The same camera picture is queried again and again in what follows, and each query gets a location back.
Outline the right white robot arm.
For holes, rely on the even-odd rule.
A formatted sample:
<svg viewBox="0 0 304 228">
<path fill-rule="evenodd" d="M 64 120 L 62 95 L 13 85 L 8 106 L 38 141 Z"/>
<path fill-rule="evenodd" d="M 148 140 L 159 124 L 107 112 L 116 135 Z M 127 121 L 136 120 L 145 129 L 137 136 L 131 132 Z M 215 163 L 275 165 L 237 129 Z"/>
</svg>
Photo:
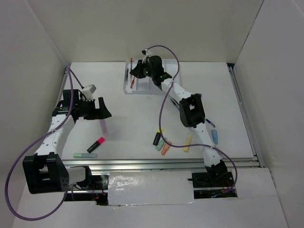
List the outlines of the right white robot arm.
<svg viewBox="0 0 304 228">
<path fill-rule="evenodd" d="M 218 186 L 223 182 L 228 173 L 226 164 L 222 159 L 223 153 L 214 146 L 205 123 L 205 112 L 200 94 L 192 94 L 179 84 L 174 77 L 165 72 L 162 59 L 159 56 L 147 57 L 145 61 L 139 60 L 137 65 L 130 70 L 130 75 L 137 79 L 151 78 L 152 82 L 166 97 L 173 98 L 179 103 L 180 121 L 182 125 L 193 133 L 199 140 L 198 144 L 187 145 L 189 147 L 202 146 L 205 169 L 208 183 Z"/>
</svg>

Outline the green gel pen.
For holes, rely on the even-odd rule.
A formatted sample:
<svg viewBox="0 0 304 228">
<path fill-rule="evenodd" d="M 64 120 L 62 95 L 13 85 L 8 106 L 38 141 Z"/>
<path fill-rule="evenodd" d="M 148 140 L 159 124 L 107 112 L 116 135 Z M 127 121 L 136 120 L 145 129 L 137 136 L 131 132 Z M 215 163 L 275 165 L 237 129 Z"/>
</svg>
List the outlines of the green gel pen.
<svg viewBox="0 0 304 228">
<path fill-rule="evenodd" d="M 178 110 L 180 109 L 179 104 L 178 104 L 173 98 L 171 98 L 170 101 L 174 104 L 174 106 L 175 106 Z"/>
</svg>

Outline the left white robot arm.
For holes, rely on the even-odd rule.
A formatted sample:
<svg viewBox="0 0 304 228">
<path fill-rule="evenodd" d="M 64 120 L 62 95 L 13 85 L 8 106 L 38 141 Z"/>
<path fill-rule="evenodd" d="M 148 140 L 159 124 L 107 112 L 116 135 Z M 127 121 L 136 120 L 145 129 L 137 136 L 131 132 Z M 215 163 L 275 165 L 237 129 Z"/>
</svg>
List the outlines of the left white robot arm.
<svg viewBox="0 0 304 228">
<path fill-rule="evenodd" d="M 64 90 L 63 99 L 52 112 L 50 134 L 43 140 L 32 156 L 22 162 L 28 190 L 31 194 L 65 192 L 77 184 L 84 190 L 93 186 L 94 178 L 88 166 L 66 167 L 61 159 L 68 136 L 79 118 L 103 120 L 112 115 L 107 110 L 104 99 L 98 98 L 95 106 L 94 85 L 81 90 Z"/>
</svg>

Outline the red gel pen with grip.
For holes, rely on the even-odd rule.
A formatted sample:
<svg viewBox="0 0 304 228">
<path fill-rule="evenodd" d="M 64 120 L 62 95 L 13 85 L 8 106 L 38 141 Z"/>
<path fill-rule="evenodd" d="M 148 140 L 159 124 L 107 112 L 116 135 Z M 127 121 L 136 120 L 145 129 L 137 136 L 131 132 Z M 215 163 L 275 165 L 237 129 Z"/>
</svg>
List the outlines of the red gel pen with grip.
<svg viewBox="0 0 304 228">
<path fill-rule="evenodd" d="M 134 82 L 135 82 L 135 77 L 133 77 L 133 79 L 132 79 L 132 81 L 131 81 L 131 84 L 130 84 L 130 88 L 131 88 L 131 89 L 133 89 Z"/>
</svg>

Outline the black yellow-capped highlighter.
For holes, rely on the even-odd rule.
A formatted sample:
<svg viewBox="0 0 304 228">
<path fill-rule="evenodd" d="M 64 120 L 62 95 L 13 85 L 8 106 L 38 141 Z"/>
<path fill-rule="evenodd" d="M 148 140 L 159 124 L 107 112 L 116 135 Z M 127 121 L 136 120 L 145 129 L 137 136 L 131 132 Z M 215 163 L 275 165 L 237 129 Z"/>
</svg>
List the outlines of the black yellow-capped highlighter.
<svg viewBox="0 0 304 228">
<path fill-rule="evenodd" d="M 158 129 L 152 144 L 157 146 L 160 141 L 160 138 L 161 138 L 161 134 L 160 134 L 160 130 Z"/>
</svg>

